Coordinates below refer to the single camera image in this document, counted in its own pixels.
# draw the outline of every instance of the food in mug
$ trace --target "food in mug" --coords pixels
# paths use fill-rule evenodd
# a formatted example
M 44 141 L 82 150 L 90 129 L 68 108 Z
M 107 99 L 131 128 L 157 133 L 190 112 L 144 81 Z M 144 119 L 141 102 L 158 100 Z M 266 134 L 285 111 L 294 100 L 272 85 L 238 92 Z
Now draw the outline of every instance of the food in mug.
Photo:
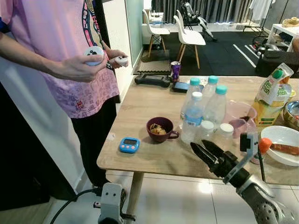
M 166 134 L 166 131 L 164 128 L 162 128 L 161 125 L 158 125 L 158 124 L 152 124 L 150 127 L 149 127 L 149 130 L 150 132 L 152 132 L 153 134 L 159 134 L 159 135 L 163 135 L 163 134 Z

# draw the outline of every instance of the wooden table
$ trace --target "wooden table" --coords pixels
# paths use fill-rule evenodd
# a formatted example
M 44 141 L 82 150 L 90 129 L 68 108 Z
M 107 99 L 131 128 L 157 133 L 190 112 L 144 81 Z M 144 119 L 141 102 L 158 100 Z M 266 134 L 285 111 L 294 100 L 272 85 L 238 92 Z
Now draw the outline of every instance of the wooden table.
M 180 78 L 186 81 L 191 77 Z M 220 77 L 219 83 L 228 87 L 228 100 L 252 104 L 264 80 L 261 77 Z M 297 92 L 294 99 L 298 100 L 299 80 L 290 79 L 289 83 Z M 174 124 L 174 129 L 180 132 L 179 125 L 182 121 L 179 113 L 184 99 L 184 93 L 172 92 L 169 88 L 136 85 L 134 81 L 129 88 L 111 128 L 115 139 L 106 140 L 97 160 L 98 166 L 102 169 L 134 172 L 128 214 L 134 213 L 144 173 L 217 179 L 210 173 L 208 166 L 192 152 L 191 147 L 182 143 L 180 139 L 157 144 L 151 140 L 146 131 L 146 123 L 150 118 L 162 116 L 169 118 Z M 283 124 L 283 121 L 278 119 L 277 123 Z M 141 140 L 140 148 L 135 154 L 119 151 L 120 141 L 124 137 Z M 239 139 L 234 141 L 231 152 L 239 159 L 242 158 Z M 259 165 L 248 163 L 245 168 L 251 174 L 261 177 Z M 268 183 L 299 185 L 299 167 L 287 166 L 266 156 L 264 169 Z

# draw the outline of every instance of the plastic lid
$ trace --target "plastic lid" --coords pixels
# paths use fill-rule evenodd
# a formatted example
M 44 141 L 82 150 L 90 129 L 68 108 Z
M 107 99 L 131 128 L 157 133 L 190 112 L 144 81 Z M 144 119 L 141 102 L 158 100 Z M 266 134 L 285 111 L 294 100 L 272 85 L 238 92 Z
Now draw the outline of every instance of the plastic lid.
M 273 76 L 273 78 L 278 79 L 283 75 L 283 73 L 284 72 L 282 70 L 276 70 L 272 76 Z
M 199 85 L 200 79 L 199 78 L 191 78 L 190 79 L 190 85 Z
M 220 95 L 225 95 L 228 91 L 228 88 L 225 85 L 218 85 L 216 87 L 216 93 Z
M 217 76 L 209 76 L 208 83 L 216 84 L 218 82 L 218 79 L 219 78 Z
M 234 127 L 230 124 L 223 123 L 220 125 L 220 130 L 223 135 L 232 135 Z
M 202 93 L 201 92 L 193 92 L 192 93 L 192 99 L 193 100 L 198 101 L 198 100 L 201 100 L 201 98 L 202 98 Z
M 214 124 L 209 120 L 202 121 L 200 127 L 205 133 L 212 133 L 214 131 Z

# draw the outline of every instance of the smartphone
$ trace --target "smartphone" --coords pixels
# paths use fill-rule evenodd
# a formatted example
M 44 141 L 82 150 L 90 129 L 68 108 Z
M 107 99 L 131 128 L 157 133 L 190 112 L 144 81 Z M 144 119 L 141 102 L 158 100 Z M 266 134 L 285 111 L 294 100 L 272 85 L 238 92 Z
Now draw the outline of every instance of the smartphone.
M 200 91 L 204 88 L 203 85 L 199 85 Z M 172 84 L 172 89 L 174 92 L 184 92 L 187 93 L 189 89 L 189 83 L 182 83 L 182 82 L 176 82 Z

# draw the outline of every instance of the teal bottle cap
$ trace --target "teal bottle cap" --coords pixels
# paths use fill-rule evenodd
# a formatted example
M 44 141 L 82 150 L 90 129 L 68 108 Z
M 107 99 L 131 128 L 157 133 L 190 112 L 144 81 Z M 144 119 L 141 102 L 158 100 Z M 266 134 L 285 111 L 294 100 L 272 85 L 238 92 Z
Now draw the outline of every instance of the teal bottle cap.
M 218 82 L 218 77 L 217 76 L 209 76 L 208 82 L 211 84 L 216 84 Z
M 191 78 L 190 85 L 199 85 L 200 79 L 199 78 Z
M 219 95 L 225 95 L 228 91 L 228 88 L 225 85 L 218 85 L 216 87 L 216 93 Z

